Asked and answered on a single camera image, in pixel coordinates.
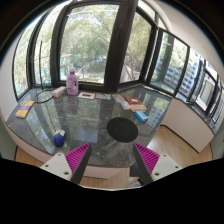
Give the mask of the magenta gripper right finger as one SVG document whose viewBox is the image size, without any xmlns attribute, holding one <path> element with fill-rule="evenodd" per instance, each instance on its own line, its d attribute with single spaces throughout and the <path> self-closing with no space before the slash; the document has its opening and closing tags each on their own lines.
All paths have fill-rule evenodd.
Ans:
<svg viewBox="0 0 224 224">
<path fill-rule="evenodd" d="M 182 169 L 168 154 L 158 154 L 138 143 L 133 144 L 133 154 L 137 163 L 140 179 L 144 185 Z"/>
</svg>

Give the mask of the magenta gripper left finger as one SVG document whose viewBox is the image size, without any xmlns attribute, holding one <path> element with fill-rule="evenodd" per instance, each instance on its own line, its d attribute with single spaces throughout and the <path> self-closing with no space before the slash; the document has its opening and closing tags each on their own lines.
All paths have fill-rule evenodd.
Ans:
<svg viewBox="0 0 224 224">
<path fill-rule="evenodd" d="M 79 185 L 91 153 L 91 143 L 86 143 L 66 154 L 55 154 L 41 169 Z"/>
</svg>

